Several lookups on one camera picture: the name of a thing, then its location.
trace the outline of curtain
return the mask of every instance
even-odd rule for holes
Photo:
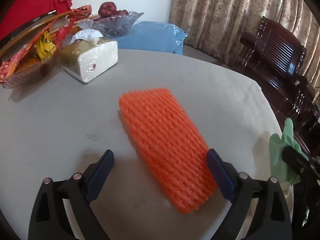
[[[303,0],[173,0],[170,22],[188,32],[187,44],[232,66],[243,47],[242,32],[256,35],[262,16],[306,47],[301,74],[320,86],[320,27]]]

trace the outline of tissue box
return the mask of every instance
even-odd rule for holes
[[[97,44],[77,40],[60,52],[66,72],[88,83],[118,62],[118,43],[100,38]]]

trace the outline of white tabletop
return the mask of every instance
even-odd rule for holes
[[[61,71],[24,89],[1,88],[0,208],[22,240],[42,180],[69,179],[107,149],[116,163],[91,207],[112,240],[212,237],[230,203],[216,191],[199,210],[180,214],[122,126],[118,98],[160,87],[170,89],[224,161],[268,179],[269,137],[281,130],[255,81],[189,57],[119,50],[118,64],[86,85]]]

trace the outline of green cloth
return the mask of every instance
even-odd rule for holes
[[[290,118],[287,118],[284,122],[281,138],[278,134],[271,135],[269,151],[271,176],[278,178],[279,182],[288,181],[290,185],[294,185],[300,181],[300,176],[282,160],[282,150],[286,146],[291,146],[308,160],[308,157],[302,152],[299,143],[294,139],[293,122]]]

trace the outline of orange mesh sleeve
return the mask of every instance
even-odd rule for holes
[[[197,127],[168,89],[119,98],[125,123],[169,200],[181,213],[199,208],[217,185],[206,165],[209,150]]]

